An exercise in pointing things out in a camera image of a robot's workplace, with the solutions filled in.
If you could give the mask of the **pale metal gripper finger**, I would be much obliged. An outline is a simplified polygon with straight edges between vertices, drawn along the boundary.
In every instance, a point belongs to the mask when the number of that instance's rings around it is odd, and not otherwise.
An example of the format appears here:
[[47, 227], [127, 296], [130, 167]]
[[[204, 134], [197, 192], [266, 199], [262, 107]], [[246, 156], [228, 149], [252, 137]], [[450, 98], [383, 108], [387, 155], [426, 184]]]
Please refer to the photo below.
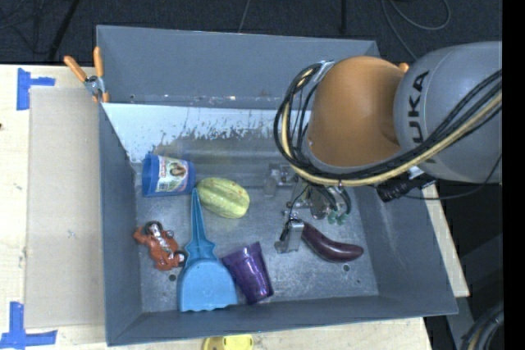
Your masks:
[[279, 188], [292, 187], [295, 182], [296, 174], [291, 165], [270, 164], [263, 182], [263, 194], [265, 197], [274, 197]]
[[300, 219], [289, 219], [285, 224], [279, 236], [274, 243], [274, 248], [280, 254], [297, 252], [302, 241], [304, 222]]

